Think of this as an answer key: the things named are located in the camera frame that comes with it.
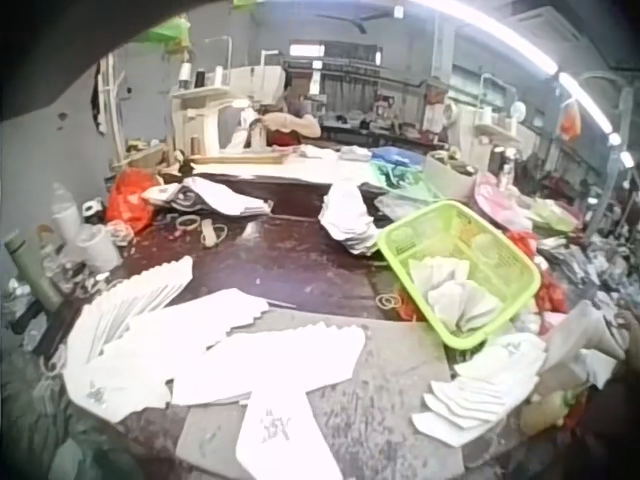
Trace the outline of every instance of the worktable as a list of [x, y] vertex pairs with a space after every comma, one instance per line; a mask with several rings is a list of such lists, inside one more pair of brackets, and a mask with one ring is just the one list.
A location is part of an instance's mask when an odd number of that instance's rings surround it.
[[[294, 305], [300, 311], [399, 320], [394, 311], [381, 310], [375, 303], [377, 295], [392, 293], [397, 284], [382, 256], [351, 255], [318, 222], [329, 185], [273, 178], [202, 176], [237, 193], [273, 201], [272, 215], [236, 219], [207, 215], [214, 224], [224, 223], [229, 229], [224, 241], [212, 250], [201, 246], [197, 231], [171, 240], [173, 225], [153, 225], [128, 248], [123, 264], [112, 272], [113, 278], [128, 278], [190, 255], [194, 260], [193, 280], [174, 304], [236, 287], [248, 294]], [[376, 225], [389, 224], [390, 220], [373, 205], [373, 200], [383, 192], [365, 187], [362, 193]], [[173, 459], [188, 413], [189, 408], [178, 406], [146, 409], [115, 427], [148, 455]], [[513, 416], [499, 430], [498, 434], [491, 430], [463, 448], [466, 465], [479, 459], [490, 460], [522, 441]]]

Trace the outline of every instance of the green fabric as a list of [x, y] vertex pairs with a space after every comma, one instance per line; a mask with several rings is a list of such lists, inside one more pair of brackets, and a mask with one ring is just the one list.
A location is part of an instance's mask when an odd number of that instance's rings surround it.
[[188, 47], [189, 22], [175, 17], [135, 37], [133, 43], [155, 43], [170, 47]]

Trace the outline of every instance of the plastic basket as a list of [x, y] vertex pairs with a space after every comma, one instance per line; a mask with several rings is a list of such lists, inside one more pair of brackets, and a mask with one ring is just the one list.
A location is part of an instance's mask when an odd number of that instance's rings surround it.
[[[450, 200], [430, 205], [382, 230], [380, 251], [442, 341], [457, 350], [480, 344], [508, 322], [540, 287], [540, 273], [511, 241], [467, 207]], [[449, 332], [411, 280], [409, 259], [469, 260], [469, 279], [502, 301], [496, 317], [472, 332]]]

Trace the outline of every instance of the light fixture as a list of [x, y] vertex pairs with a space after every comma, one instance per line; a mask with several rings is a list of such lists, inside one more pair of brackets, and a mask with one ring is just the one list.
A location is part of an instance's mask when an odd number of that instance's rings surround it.
[[249, 108], [251, 106], [251, 100], [248, 98], [236, 98], [231, 102], [233, 108]]
[[324, 45], [321, 43], [292, 43], [289, 45], [292, 57], [324, 57]]
[[609, 135], [609, 145], [611, 145], [612, 147], [617, 147], [621, 143], [622, 143], [622, 138], [620, 138], [619, 134], [617, 134], [616, 132], [613, 132], [611, 135]]
[[580, 104], [585, 108], [587, 112], [593, 117], [596, 123], [600, 126], [602, 131], [610, 135], [613, 132], [613, 127], [611, 126], [611, 122], [606, 117], [600, 107], [596, 105], [596, 102], [589, 96], [587, 92], [580, 86], [575, 78], [573, 78], [568, 73], [561, 72], [558, 76], [560, 80], [560, 85], [566, 88], [571, 96], [578, 100]]
[[635, 165], [633, 157], [626, 150], [620, 154], [620, 160], [622, 161], [624, 168], [631, 168]]
[[446, 13], [484, 30], [520, 52], [547, 75], [555, 75], [558, 72], [558, 64], [542, 50], [510, 28], [475, 8], [456, 0], [413, 0], [413, 2]]

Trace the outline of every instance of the cloth pile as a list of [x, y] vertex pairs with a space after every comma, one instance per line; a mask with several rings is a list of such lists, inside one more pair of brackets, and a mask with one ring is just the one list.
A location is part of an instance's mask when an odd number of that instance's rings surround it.
[[454, 367], [452, 382], [431, 382], [427, 413], [412, 415], [416, 428], [452, 447], [474, 440], [522, 403], [535, 388], [545, 343], [530, 333], [487, 342], [472, 360]]
[[271, 202], [240, 195], [225, 185], [201, 177], [185, 178], [182, 184], [152, 187], [142, 194], [142, 198], [153, 205], [183, 212], [213, 210], [230, 217], [267, 215], [273, 206]]
[[449, 257], [409, 260], [413, 283], [445, 327], [468, 332], [483, 327], [502, 308], [502, 302], [468, 280], [469, 261]]
[[340, 149], [340, 159], [368, 162], [371, 160], [371, 152], [367, 148], [357, 147], [355, 145], [342, 147]]
[[318, 219], [329, 235], [354, 255], [371, 255], [376, 250], [378, 229], [355, 183], [333, 184]]

